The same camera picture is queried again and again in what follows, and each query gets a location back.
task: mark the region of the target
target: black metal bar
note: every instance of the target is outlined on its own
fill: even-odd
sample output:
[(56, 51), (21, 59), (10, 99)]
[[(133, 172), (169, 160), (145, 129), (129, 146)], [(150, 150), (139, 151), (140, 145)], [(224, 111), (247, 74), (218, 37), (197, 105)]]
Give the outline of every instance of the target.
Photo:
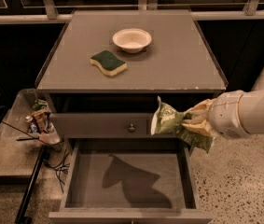
[(28, 185), (28, 187), (27, 187), (27, 189), (23, 195), (23, 198), (21, 201), (21, 206), (20, 206), (19, 212), (17, 214), (15, 223), (30, 223), (31, 222), (30, 218), (25, 217), (25, 213), (26, 213), (28, 204), (30, 202), (30, 198), (31, 198), (33, 189), (35, 187), (35, 183), (36, 183), (41, 165), (43, 163), (44, 158), (47, 157), (48, 152), (49, 152), (48, 146), (42, 146), (41, 147), (39, 154), (38, 154), (38, 157), (37, 157), (37, 160), (36, 160), (36, 163), (35, 163), (34, 170), (31, 174), (30, 183), (29, 183), (29, 185)]

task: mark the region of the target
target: plastic bin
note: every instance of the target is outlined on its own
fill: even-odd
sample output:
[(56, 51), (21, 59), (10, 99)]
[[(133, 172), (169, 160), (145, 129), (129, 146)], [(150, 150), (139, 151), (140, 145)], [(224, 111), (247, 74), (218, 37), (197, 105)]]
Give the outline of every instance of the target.
[(1, 138), (3, 140), (16, 143), (19, 145), (19, 147), (23, 147), (28, 150), (31, 148), (41, 147), (45, 143), (56, 144), (60, 142), (60, 137), (56, 131), (52, 133), (41, 133), (39, 135), (39, 140), (42, 140), (45, 143), (37, 139), (17, 141), (20, 138), (30, 138), (29, 135), (25, 134), (29, 131), (29, 127), (25, 122), (25, 118), (27, 115), (31, 115), (33, 111), (32, 106), (35, 100), (38, 98), (43, 99), (43, 97), (39, 96), (36, 89), (21, 90), (18, 93), (6, 120), (6, 123), (14, 128), (8, 125), (3, 126), (1, 133)]

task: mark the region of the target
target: desk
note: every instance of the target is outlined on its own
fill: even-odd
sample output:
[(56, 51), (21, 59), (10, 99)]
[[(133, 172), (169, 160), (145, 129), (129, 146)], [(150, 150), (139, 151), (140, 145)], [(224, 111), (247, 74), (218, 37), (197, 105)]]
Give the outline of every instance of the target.
[[(137, 54), (112, 42), (115, 32), (131, 27), (152, 35), (152, 44)], [(106, 77), (91, 65), (90, 57), (105, 49), (128, 69)], [(42, 75), (37, 89), (49, 102), (59, 135), (74, 147), (60, 212), (50, 214), (53, 221), (211, 219), (200, 210), (185, 144), (168, 135), (150, 135), (158, 95), (182, 111), (226, 88), (187, 11), (76, 11)], [(123, 177), (113, 171), (116, 184), (106, 185), (110, 170), (119, 167)], [(136, 189), (139, 183), (143, 186)], [(139, 201), (135, 192), (141, 189), (146, 191)], [(150, 195), (153, 190), (159, 198)]]

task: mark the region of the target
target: sponge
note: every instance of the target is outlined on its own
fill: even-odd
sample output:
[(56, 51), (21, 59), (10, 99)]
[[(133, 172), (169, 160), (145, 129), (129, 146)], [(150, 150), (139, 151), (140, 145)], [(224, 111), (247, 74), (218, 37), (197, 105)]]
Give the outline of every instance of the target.
[(111, 51), (104, 50), (90, 58), (106, 76), (112, 77), (127, 68), (127, 64), (118, 59)]

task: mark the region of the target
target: bottle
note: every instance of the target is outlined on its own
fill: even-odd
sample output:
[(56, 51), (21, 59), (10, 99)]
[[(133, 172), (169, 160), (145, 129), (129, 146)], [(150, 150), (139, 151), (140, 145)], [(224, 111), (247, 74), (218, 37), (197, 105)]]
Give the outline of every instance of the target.
[(29, 124), (31, 133), (39, 133), (38, 125), (32, 116), (26, 116), (26, 123)]

